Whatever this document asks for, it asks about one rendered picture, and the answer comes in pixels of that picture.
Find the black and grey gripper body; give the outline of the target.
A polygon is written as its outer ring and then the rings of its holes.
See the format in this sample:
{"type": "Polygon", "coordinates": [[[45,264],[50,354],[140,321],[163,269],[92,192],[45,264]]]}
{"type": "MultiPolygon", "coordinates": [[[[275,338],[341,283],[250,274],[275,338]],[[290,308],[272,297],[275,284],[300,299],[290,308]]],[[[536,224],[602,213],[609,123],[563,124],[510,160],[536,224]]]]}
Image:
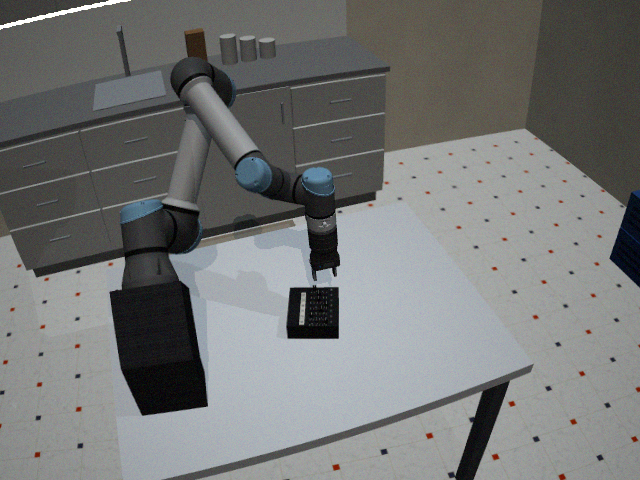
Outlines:
{"type": "Polygon", "coordinates": [[[306,215],[308,229],[310,263],[314,271],[340,266],[340,256],[337,251],[338,237],[336,224],[336,210],[334,215],[326,219],[312,219],[306,215]]]}

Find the black lighting desk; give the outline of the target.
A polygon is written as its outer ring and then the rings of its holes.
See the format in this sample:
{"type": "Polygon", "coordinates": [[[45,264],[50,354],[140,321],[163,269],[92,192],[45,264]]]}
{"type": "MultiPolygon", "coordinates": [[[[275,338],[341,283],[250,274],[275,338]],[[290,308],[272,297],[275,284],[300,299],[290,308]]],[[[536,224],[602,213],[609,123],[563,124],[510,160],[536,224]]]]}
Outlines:
{"type": "Polygon", "coordinates": [[[339,339],[339,287],[290,287],[288,339],[339,339]]]}

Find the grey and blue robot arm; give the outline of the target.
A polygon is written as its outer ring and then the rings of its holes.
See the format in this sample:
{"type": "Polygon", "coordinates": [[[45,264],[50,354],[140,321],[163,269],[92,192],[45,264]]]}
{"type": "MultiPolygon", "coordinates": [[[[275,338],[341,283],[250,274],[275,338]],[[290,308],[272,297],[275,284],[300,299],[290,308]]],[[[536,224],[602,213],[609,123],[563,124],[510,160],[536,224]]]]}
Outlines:
{"type": "Polygon", "coordinates": [[[170,79],[187,117],[167,197],[121,209],[122,289],[179,281],[168,252],[189,253],[202,239],[196,202],[211,139],[236,170],[237,183],[247,191],[304,205],[312,219],[335,213],[332,173],[313,167],[302,175],[271,165],[228,109],[235,101],[236,86],[224,71],[201,58],[187,57],[174,66],[170,79]]]}

